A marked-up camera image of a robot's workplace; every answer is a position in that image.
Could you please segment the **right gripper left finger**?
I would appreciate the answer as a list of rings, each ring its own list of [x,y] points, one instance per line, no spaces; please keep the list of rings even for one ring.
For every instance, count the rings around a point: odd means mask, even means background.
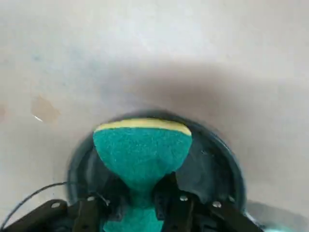
[[[20,202],[0,226],[2,232],[99,232],[107,221],[121,221],[128,204],[129,190],[124,183],[106,183],[73,204],[49,200],[11,225],[7,222],[28,200],[51,188],[43,187]]]

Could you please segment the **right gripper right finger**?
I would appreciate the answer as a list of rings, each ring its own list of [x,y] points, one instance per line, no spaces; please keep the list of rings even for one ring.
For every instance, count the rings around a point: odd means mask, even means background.
[[[156,218],[162,232],[261,232],[233,203],[202,203],[193,193],[180,190],[176,174],[164,176],[153,189]]]

